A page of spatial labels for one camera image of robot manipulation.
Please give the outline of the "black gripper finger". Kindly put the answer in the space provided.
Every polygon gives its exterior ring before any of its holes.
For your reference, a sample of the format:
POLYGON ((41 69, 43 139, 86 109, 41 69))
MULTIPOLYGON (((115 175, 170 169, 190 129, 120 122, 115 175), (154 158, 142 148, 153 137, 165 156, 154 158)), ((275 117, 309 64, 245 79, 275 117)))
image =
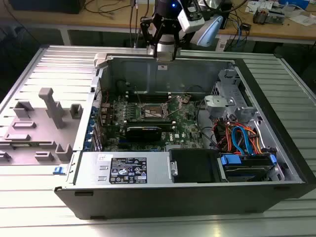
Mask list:
POLYGON ((158 42, 161 39, 164 31, 164 17, 162 16, 154 16, 143 17, 140 21, 140 27, 143 33, 143 37, 147 43, 147 46, 153 46, 154 52, 153 57, 157 58, 158 54, 158 42), (149 27, 153 24, 156 28, 156 32, 154 35, 149 33, 149 27))
POLYGON ((182 27, 179 23, 173 23, 172 30, 173 30, 173 36, 174 36, 174 51, 172 54, 172 61, 174 61, 176 59, 177 50, 180 47, 179 32, 182 30, 182 27))

